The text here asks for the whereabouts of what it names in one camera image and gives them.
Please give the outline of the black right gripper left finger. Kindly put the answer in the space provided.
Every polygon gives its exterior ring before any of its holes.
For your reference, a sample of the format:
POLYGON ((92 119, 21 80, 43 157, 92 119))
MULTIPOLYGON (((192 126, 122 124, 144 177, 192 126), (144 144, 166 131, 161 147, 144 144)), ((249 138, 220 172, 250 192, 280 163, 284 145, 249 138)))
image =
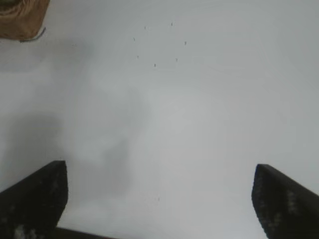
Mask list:
POLYGON ((52 161, 0 194, 2 239, 48 239, 68 201, 67 166, 52 161))

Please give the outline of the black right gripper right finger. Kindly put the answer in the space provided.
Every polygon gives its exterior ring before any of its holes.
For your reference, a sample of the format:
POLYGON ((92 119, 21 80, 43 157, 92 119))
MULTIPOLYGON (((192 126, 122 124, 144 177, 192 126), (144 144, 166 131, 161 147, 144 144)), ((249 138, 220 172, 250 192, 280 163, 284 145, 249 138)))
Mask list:
POLYGON ((269 239, 317 239, 319 196, 268 164, 257 164, 251 199, 269 239))

